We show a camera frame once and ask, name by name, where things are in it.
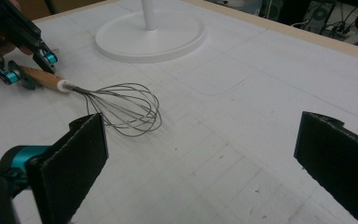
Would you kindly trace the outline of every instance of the whisk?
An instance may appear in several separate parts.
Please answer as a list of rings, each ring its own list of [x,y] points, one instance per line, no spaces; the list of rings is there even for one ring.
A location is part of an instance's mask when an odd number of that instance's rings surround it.
[[[88,113],[90,108],[101,112],[105,126],[113,127],[126,136],[152,132],[161,125],[158,98],[146,86],[122,83],[89,91],[48,72],[25,66],[21,66],[21,69],[42,86],[83,95]]]

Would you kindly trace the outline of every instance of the whisk handle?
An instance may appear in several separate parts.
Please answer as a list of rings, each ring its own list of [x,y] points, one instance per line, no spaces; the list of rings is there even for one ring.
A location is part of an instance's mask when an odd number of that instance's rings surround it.
[[[66,81],[62,77],[31,67],[21,66],[21,69],[42,86],[56,91],[68,91],[62,87],[62,83]]]

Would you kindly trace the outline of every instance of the white table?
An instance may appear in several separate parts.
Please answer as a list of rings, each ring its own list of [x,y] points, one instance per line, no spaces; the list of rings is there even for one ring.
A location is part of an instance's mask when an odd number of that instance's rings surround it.
[[[201,17],[205,43],[162,63],[104,58],[96,32],[141,10],[137,0],[36,22],[58,51],[57,74],[88,89],[142,83],[161,104],[153,133],[107,130],[110,158],[73,222],[358,223],[293,157],[302,111],[358,133],[358,48],[200,0],[155,7]],[[6,60],[36,67],[18,51]],[[0,159],[17,145],[53,144],[85,115],[81,96],[0,80]],[[14,203],[21,223],[40,223],[31,191]]]

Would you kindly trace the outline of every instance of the white stand base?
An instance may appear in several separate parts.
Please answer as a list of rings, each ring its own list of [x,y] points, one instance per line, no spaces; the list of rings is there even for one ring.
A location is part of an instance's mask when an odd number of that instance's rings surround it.
[[[145,29],[143,12],[105,24],[96,35],[101,54],[124,63],[156,63],[188,54],[205,39],[205,25],[196,17],[168,10],[157,10],[155,17],[153,31]]]

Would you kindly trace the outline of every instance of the white pole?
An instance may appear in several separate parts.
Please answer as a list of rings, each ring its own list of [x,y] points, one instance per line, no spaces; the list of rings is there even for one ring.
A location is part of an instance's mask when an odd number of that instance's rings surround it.
[[[153,0],[142,0],[142,8],[144,9],[146,30],[156,30],[156,18],[154,14]]]

